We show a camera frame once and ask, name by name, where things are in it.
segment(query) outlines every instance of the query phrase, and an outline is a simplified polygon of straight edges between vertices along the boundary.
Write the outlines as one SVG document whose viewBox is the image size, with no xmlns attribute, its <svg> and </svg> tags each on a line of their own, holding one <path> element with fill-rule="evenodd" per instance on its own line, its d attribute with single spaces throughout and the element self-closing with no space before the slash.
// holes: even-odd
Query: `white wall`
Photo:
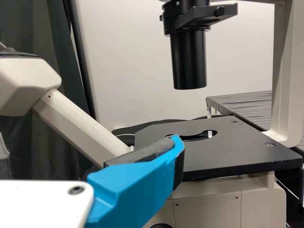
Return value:
<svg viewBox="0 0 304 228">
<path fill-rule="evenodd" d="M 76 0 L 95 108 L 112 130 L 206 114 L 205 98 L 271 89 L 273 5 L 239 2 L 207 32 L 208 86 L 173 89 L 170 39 L 158 0 Z"/>
</svg>

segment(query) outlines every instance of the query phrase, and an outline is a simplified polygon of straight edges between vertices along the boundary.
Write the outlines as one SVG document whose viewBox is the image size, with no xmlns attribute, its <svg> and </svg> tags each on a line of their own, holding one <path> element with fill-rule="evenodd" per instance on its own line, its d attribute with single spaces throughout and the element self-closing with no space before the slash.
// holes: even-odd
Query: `screw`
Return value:
<svg viewBox="0 0 304 228">
<path fill-rule="evenodd" d="M 215 17 L 220 17 L 225 14 L 225 8 L 223 6 L 218 6 L 217 9 L 213 12 Z"/>
<path fill-rule="evenodd" d="M 274 143 L 271 143 L 271 142 L 270 143 L 266 142 L 264 145 L 268 146 L 268 147 L 275 147 L 276 146 Z"/>
<path fill-rule="evenodd" d="M 68 191 L 68 193 L 69 193 L 70 195 L 78 195 L 78 194 L 80 194 L 81 192 L 83 192 L 84 190 L 85 190 L 84 187 L 75 186 L 75 187 L 71 188 L 71 189 Z"/>
</svg>

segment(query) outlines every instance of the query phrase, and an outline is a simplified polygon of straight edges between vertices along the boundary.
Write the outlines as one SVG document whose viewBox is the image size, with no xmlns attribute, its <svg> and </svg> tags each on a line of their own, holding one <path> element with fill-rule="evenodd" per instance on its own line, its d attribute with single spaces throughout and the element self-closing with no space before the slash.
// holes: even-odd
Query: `gray curtain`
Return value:
<svg viewBox="0 0 304 228">
<path fill-rule="evenodd" d="M 62 0 L 0 0 L 0 41 L 45 59 L 62 77 L 59 90 L 88 113 Z M 91 167 L 35 114 L 0 116 L 0 132 L 14 179 L 78 180 Z"/>
</svg>

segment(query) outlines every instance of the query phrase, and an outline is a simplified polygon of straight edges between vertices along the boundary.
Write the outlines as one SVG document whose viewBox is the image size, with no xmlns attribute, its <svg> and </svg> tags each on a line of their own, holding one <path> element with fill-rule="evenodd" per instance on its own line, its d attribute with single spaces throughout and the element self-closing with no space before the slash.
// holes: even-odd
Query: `black objective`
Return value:
<svg viewBox="0 0 304 228">
<path fill-rule="evenodd" d="M 170 35 L 175 89 L 207 85 L 205 30 L 237 14 L 237 4 L 210 6 L 210 0 L 171 0 L 160 19 Z"/>
</svg>

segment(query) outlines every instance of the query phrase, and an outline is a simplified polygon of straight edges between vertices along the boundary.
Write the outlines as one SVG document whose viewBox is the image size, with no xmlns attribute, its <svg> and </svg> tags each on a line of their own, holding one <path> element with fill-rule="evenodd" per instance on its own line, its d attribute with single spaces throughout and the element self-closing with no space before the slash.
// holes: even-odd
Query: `black stage plate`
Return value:
<svg viewBox="0 0 304 228">
<path fill-rule="evenodd" d="M 166 135 L 218 133 L 209 139 L 185 142 L 183 181 L 301 168 L 302 156 L 233 116 L 149 126 L 135 134 L 135 149 Z"/>
</svg>

